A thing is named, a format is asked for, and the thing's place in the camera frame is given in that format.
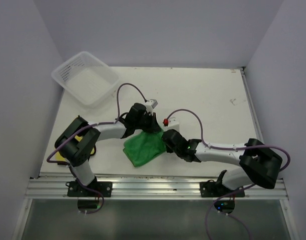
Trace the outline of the green microfiber towel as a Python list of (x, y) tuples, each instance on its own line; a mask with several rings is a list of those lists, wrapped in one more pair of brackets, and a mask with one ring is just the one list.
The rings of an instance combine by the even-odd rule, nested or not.
[(123, 153), (134, 167), (142, 167), (166, 152), (163, 133), (163, 130), (158, 133), (141, 132), (124, 142)]

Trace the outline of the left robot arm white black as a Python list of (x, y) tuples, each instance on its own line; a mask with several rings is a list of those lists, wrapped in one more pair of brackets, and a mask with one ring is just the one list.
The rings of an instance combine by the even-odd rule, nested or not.
[(158, 133), (161, 128), (157, 123), (153, 109), (156, 100), (144, 104), (135, 103), (125, 117), (118, 117), (116, 122), (90, 124), (82, 117), (77, 117), (65, 129), (55, 142), (55, 149), (68, 161), (74, 177), (79, 180), (79, 191), (85, 196), (92, 196), (97, 189), (95, 175), (89, 164), (89, 157), (96, 142), (106, 139), (125, 139), (136, 130), (146, 133)]

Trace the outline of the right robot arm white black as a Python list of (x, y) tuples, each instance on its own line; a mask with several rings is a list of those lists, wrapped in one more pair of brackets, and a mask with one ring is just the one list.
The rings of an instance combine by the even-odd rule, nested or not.
[(186, 162), (220, 162), (238, 168), (223, 170), (215, 182), (216, 192), (227, 196), (245, 186), (257, 185), (265, 189), (275, 188), (282, 158), (257, 139), (250, 138), (240, 145), (213, 146), (200, 139), (186, 140), (178, 131), (170, 129), (161, 137), (167, 152), (176, 154)]

